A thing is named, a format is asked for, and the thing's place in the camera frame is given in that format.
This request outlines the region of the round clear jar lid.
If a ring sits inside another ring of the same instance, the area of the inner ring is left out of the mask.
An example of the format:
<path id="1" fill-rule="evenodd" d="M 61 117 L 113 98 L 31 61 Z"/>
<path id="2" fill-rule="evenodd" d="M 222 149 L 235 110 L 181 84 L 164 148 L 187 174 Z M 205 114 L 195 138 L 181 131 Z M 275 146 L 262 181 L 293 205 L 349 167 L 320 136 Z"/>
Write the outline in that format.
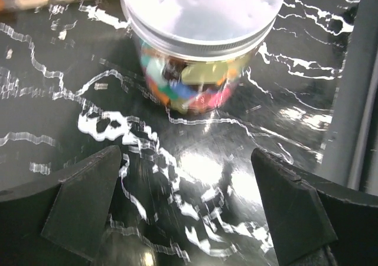
<path id="1" fill-rule="evenodd" d="M 193 61 L 228 60 L 257 47 L 284 0 L 121 0 L 134 32 L 154 49 Z"/>

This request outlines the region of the clear candy jar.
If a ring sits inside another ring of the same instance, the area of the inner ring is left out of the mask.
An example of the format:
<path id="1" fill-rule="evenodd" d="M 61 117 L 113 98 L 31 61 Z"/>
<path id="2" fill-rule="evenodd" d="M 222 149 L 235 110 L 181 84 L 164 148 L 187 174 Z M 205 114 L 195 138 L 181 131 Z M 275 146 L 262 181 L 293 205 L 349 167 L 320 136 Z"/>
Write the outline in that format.
<path id="1" fill-rule="evenodd" d="M 180 113 L 203 113 L 222 106 L 240 82 L 257 49 L 231 60 L 204 62 L 167 56 L 139 42 L 139 61 L 151 93 Z"/>

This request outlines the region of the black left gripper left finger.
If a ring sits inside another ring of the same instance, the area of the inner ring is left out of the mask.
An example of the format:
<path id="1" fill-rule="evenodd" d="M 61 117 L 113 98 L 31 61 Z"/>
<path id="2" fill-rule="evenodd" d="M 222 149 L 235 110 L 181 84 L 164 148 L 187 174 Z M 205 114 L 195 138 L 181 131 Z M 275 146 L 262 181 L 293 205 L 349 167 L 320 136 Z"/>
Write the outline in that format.
<path id="1" fill-rule="evenodd" d="M 1 191 L 1 265 L 90 265 L 105 230 L 122 154 L 113 145 Z"/>

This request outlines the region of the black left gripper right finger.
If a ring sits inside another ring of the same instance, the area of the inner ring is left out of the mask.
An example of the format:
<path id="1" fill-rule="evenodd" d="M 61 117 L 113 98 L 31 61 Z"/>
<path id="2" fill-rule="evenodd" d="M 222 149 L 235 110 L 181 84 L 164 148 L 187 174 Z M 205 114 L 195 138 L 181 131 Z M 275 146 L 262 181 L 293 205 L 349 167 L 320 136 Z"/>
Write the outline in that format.
<path id="1" fill-rule="evenodd" d="M 279 265 L 377 265 L 377 196 L 259 148 L 251 162 Z"/>

